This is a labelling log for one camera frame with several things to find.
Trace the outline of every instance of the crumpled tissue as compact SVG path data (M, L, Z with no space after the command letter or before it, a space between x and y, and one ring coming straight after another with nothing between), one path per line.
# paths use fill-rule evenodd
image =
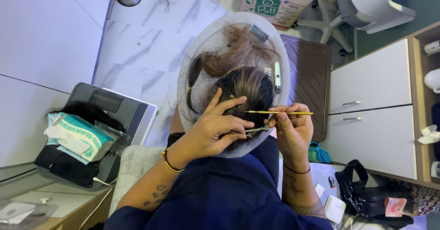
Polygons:
M423 135L418 139L422 144L431 144L440 141L440 132L437 132L437 125L427 126L421 131Z

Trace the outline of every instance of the chair base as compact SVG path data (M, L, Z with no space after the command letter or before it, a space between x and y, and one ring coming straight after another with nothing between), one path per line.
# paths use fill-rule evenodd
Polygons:
M339 15L337 18L333 19L333 21L330 21L329 13L325 8L325 3L323 2L323 0L318 0L318 6L322 12L323 21L299 19L296 22L297 25L309 26L322 30L322 38L320 43L326 44L330 36L332 36L342 45L346 52L353 52L352 47L350 47L344 35L342 35L341 31L338 29L338 26L344 22L341 19L341 16Z

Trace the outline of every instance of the hair extension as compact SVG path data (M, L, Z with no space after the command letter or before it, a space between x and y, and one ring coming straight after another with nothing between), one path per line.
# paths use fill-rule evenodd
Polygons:
M95 121L99 121L118 131L126 133L124 126L118 120L111 118L102 109L91 103L72 101L66 104L63 109L49 113L56 114L60 112L77 115L92 125L95 125Z
M272 42L267 45L250 32L249 24L242 27L237 24L228 24L223 30L223 35L227 43L226 47L214 52L202 52L190 64L187 105L197 114L199 112L191 103L191 91L202 69L212 78L218 78L239 66L251 66L253 59L258 61L262 58L270 63L272 57L278 55Z
M232 69L222 78L220 78L214 86L207 92L204 106L207 107L221 87L223 93L219 103L230 100L231 98L238 98L246 96L247 100L244 104L237 105L231 109L226 110L223 115L232 115L241 119L254 122L255 126L252 128L264 127L264 120L269 117L268 114L247 113L244 111L267 111L272 107L273 102L273 86L272 82L264 71L257 67L239 67ZM256 137L261 132L255 131L248 133L248 137ZM247 140L238 140L226 148L226 151L232 151Z

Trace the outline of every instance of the metal handle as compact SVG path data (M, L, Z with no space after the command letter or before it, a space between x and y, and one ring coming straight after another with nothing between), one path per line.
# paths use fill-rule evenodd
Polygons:
M347 105L350 105L350 104L358 104L358 103L362 103L362 102L361 101L353 101L353 102L350 102L350 103L343 103L342 106L347 106Z
M362 120L361 117L350 117L350 118L344 118L344 121L350 121L350 120Z

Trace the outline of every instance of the white cup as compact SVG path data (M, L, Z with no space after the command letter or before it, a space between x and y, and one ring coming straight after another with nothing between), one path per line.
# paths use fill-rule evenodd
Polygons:
M425 85L435 93L440 93L440 68L430 71L425 76Z

